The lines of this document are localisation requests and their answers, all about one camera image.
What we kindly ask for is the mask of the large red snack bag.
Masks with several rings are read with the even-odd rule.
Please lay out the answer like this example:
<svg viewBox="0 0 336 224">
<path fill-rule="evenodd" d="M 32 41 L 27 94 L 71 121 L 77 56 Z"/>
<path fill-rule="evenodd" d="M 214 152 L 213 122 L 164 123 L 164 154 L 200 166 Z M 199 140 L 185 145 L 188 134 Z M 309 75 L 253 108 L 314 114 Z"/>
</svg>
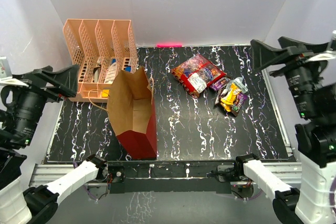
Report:
<svg viewBox="0 0 336 224">
<path fill-rule="evenodd" d="M 196 54 L 171 70 L 186 92 L 194 98 L 227 74 L 200 54 Z"/>
</svg>

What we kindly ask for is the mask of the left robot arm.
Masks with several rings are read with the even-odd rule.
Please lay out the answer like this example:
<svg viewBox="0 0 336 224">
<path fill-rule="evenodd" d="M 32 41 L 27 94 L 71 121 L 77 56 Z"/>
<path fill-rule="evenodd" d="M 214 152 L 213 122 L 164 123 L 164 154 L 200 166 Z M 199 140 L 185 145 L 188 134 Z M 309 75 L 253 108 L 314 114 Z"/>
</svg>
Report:
<svg viewBox="0 0 336 224">
<path fill-rule="evenodd" d="M 31 144 L 48 102 L 74 98 L 79 66 L 59 71 L 51 66 L 24 74 L 1 69 L 1 223 L 47 223 L 58 206 L 79 187 L 108 177 L 107 162 L 89 156 L 63 177 L 45 185 L 22 190 L 20 167 L 26 155 L 19 149 Z"/>
</svg>

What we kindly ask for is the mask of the silver snack packet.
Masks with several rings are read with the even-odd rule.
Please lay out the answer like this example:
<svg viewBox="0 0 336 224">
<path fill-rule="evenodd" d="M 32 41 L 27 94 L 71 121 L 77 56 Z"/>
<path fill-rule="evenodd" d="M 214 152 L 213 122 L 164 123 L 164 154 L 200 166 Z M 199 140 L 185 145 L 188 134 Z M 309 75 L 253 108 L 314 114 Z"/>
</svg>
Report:
<svg viewBox="0 0 336 224">
<path fill-rule="evenodd" d="M 235 86 L 237 86 L 241 90 L 242 93 L 247 93 L 248 88 L 243 83 L 243 81 L 244 81 L 243 77 L 237 77 L 233 80 L 230 80 L 229 83 L 227 84 L 226 88 L 229 89 L 231 87 L 231 85 L 234 84 Z"/>
</svg>

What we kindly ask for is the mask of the brown chocolate candy packet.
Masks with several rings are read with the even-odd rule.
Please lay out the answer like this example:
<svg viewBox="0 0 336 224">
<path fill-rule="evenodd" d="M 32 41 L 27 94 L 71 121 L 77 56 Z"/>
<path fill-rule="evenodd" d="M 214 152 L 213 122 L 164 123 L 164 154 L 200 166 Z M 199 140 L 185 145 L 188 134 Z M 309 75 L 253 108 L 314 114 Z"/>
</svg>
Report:
<svg viewBox="0 0 336 224">
<path fill-rule="evenodd" d="M 222 88 L 220 90 L 217 91 L 216 93 L 216 99 L 215 99 L 215 105 L 219 105 L 221 102 L 221 99 L 223 97 L 225 97 L 227 94 L 227 89 L 226 88 Z"/>
</svg>

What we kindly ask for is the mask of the purple candy bar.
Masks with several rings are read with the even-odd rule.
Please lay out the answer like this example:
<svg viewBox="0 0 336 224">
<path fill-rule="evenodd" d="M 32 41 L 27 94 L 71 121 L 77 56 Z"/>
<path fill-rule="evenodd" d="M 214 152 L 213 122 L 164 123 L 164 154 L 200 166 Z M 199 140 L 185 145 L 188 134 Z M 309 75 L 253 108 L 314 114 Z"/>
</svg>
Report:
<svg viewBox="0 0 336 224">
<path fill-rule="evenodd" d="M 248 99 L 248 96 L 244 93 L 239 93 L 234 101 L 233 105 L 231 106 L 231 113 L 233 116 L 238 116 L 241 108 L 244 105 L 244 102 Z"/>
</svg>

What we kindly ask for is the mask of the yellow snack packet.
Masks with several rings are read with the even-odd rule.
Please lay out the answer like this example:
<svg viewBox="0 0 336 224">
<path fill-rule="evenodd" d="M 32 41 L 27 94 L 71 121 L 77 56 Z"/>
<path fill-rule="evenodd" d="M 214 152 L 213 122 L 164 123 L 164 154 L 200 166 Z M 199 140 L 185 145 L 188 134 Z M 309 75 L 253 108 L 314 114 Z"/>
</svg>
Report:
<svg viewBox="0 0 336 224">
<path fill-rule="evenodd" d="M 220 105 L 226 112 L 231 112 L 231 106 L 233 105 L 239 93 L 242 93 L 241 90 L 234 84 L 232 84 L 231 87 L 227 89 L 226 96 L 220 100 Z"/>
</svg>

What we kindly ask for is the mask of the small purple white candy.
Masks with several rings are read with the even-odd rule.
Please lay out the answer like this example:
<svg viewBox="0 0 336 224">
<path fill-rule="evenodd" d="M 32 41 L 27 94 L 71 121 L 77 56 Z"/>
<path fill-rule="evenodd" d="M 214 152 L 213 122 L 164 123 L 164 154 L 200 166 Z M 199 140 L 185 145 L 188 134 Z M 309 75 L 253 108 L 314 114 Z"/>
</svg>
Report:
<svg viewBox="0 0 336 224">
<path fill-rule="evenodd" d="M 224 88 L 230 81 L 231 81 L 231 77 L 227 77 L 227 76 L 221 77 L 220 79 L 212 83 L 209 87 L 214 91 L 218 91 Z"/>
</svg>

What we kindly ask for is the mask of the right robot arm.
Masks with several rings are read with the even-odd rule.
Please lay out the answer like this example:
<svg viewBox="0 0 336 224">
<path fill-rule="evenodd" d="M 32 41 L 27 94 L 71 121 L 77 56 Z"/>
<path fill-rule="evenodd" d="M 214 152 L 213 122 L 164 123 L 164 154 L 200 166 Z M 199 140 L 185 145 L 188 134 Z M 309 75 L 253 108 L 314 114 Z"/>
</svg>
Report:
<svg viewBox="0 0 336 224">
<path fill-rule="evenodd" d="M 306 124 L 295 125 L 301 160 L 301 186 L 284 183 L 254 154 L 239 156 L 232 167 L 217 167 L 220 182 L 249 180 L 271 200 L 282 223 L 335 223 L 335 84 L 322 85 L 321 73 L 335 59 L 335 38 L 309 44 L 288 37 L 274 48 L 253 39 L 253 68 L 272 65 L 272 77 L 284 76 L 297 111 Z"/>
</svg>

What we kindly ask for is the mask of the red paper bag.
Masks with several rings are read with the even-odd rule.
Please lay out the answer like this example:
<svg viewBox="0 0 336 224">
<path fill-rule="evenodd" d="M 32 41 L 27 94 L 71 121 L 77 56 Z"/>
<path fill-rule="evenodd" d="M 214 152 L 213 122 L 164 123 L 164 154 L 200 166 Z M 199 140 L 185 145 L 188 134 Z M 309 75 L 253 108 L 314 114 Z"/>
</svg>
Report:
<svg viewBox="0 0 336 224">
<path fill-rule="evenodd" d="M 121 70 L 108 88 L 104 109 L 114 134 L 133 159 L 157 158 L 154 80 L 144 67 Z"/>
</svg>

